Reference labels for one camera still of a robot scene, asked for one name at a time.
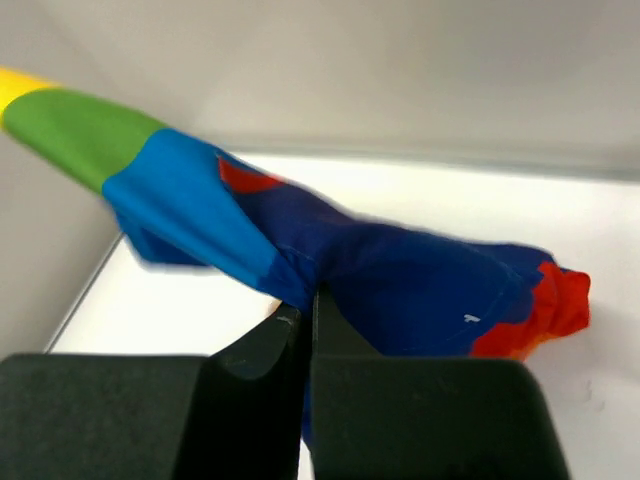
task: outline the cloth fold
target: cloth fold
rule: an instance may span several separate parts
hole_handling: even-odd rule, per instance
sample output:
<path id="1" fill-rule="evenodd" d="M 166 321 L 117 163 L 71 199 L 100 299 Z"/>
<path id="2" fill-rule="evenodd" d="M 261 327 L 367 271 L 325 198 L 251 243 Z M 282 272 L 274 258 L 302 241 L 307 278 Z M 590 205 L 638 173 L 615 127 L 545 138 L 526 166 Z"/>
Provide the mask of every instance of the cloth fold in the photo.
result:
<path id="1" fill-rule="evenodd" d="M 0 69 L 0 125 L 101 194 L 146 261 L 215 266 L 306 313 L 328 283 L 383 354 L 523 359 L 589 323 L 589 277 L 541 249 L 360 219 L 110 101 Z"/>

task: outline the white table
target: white table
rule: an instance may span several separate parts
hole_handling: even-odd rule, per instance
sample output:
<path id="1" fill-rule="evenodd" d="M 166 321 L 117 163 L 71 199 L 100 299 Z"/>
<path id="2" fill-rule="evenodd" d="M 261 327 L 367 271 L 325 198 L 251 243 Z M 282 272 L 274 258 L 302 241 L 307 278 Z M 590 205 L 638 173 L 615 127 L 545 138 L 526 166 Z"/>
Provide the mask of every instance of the white table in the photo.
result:
<path id="1" fill-rule="evenodd" d="M 640 186 L 394 159 L 243 158 L 356 212 L 460 237 L 538 245 L 588 272 L 592 327 L 542 346 L 528 365 L 574 477 L 638 478 Z M 215 270 L 142 265 L 121 242 L 53 351 L 211 354 L 263 319 L 273 301 Z M 310 471 L 303 452 L 300 478 Z"/>

